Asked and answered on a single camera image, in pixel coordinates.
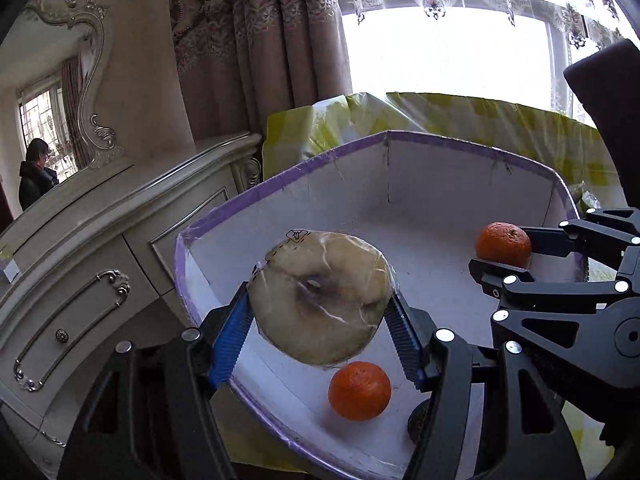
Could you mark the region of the right hand black glove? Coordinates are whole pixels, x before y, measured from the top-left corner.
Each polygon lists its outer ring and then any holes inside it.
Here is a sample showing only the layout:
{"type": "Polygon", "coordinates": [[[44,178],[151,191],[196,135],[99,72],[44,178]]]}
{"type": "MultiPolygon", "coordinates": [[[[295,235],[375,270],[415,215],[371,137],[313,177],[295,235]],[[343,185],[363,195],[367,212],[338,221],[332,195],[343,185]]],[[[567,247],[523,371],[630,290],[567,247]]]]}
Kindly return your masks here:
{"type": "Polygon", "coordinates": [[[628,39],[568,66],[570,90],[592,118],[622,186],[639,206],[639,49],[628,39]]]}

